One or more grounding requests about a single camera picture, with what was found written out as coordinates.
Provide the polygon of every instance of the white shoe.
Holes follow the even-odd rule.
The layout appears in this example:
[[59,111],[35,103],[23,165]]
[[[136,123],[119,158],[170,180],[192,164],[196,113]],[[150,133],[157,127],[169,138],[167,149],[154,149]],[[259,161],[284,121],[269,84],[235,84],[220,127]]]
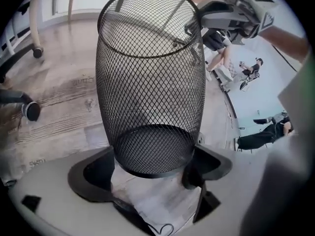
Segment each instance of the white shoe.
[[231,82],[233,81],[233,78],[231,76],[230,71],[224,66],[221,65],[220,67],[217,68],[217,71],[228,81]]
[[238,143],[237,143],[237,141],[238,141],[238,137],[235,138],[235,151],[238,151]]
[[207,81],[212,81],[211,73],[212,73],[212,72],[209,72],[209,71],[206,69],[206,79],[207,79]]

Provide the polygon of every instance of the person sitting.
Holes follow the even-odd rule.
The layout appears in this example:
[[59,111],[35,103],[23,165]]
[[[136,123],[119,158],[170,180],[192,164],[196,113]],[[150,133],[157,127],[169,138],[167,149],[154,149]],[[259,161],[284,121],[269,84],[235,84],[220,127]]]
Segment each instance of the person sitting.
[[267,143],[274,143],[277,139],[289,135],[292,131],[293,126],[287,116],[283,120],[267,126],[259,133],[240,137],[236,143],[238,149],[256,149]]
[[230,62],[230,48],[231,41],[227,36],[223,36],[218,31],[208,31],[202,36],[203,44],[212,51],[217,51],[218,54],[213,57],[210,64],[207,66],[206,78],[208,81],[211,80],[211,72],[216,66],[223,60],[222,65],[218,67],[218,72],[228,81],[233,81],[233,78],[228,70]]
[[222,84],[221,85],[222,89],[226,92],[233,90],[234,88],[238,86],[239,82],[246,80],[247,77],[250,76],[255,71],[259,71],[259,69],[261,68],[263,64],[264,64],[264,61],[262,60],[262,58],[258,58],[258,59],[256,58],[256,64],[251,67],[246,66],[243,62],[240,62],[240,67],[243,69],[243,71],[238,73],[234,77],[233,81]]

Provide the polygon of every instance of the chair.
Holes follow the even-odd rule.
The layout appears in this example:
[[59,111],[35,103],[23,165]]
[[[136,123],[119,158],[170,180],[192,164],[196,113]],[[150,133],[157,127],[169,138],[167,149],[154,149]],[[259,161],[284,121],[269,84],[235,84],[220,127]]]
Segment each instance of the chair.
[[[8,25],[11,18],[14,17],[14,13],[20,8],[24,0],[2,0],[6,4],[1,4],[1,8],[7,8],[6,14],[3,15],[2,24],[0,25],[1,34],[5,32],[5,28]],[[33,44],[21,49],[18,52],[14,52],[10,41],[7,41],[7,47],[9,52],[12,54],[0,67],[0,83],[3,83],[5,76],[9,69],[28,51],[33,50],[33,55],[35,58],[39,58],[42,55],[43,49],[40,47],[38,32],[37,32],[37,22],[36,22],[36,12],[37,12],[37,0],[31,0],[30,2],[30,29],[31,36],[33,39]],[[0,104],[7,103],[23,103],[22,114],[28,118],[28,120],[37,120],[40,114],[40,106],[38,103],[34,102],[30,96],[21,91],[0,89]]]

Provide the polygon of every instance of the person's leg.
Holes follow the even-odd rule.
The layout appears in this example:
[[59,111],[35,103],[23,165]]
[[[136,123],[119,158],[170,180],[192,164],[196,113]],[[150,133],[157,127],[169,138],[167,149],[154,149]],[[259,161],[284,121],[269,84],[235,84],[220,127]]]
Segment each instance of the person's leg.
[[273,134],[271,132],[259,132],[256,134],[240,137],[237,140],[238,149],[248,150],[260,148],[266,143],[270,143],[273,139]]
[[228,91],[228,90],[233,90],[235,89],[239,82],[241,81],[244,81],[245,79],[247,78],[247,76],[244,74],[244,73],[238,73],[234,78],[233,78],[233,81],[231,82],[228,82],[228,83],[225,83],[225,84],[222,84],[223,86],[223,89],[225,91]]
[[210,64],[207,67],[207,71],[211,72],[217,64],[221,61],[223,58],[224,48],[218,50],[218,54],[215,55],[215,57],[211,60]]
[[225,47],[224,51],[223,51],[223,65],[228,68],[230,65],[230,53],[231,53],[231,47],[232,45],[228,45],[227,47]]
[[220,74],[227,82],[233,81],[229,69],[227,69],[224,65],[221,65],[217,68],[217,73]]

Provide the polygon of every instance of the wire mesh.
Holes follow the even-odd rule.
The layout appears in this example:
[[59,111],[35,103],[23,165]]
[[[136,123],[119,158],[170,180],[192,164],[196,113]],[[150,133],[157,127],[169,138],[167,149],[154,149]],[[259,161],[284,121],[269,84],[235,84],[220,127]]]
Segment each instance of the wire mesh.
[[111,0],[98,19],[96,85],[120,165],[162,177],[190,162],[200,130],[205,66],[190,0]]

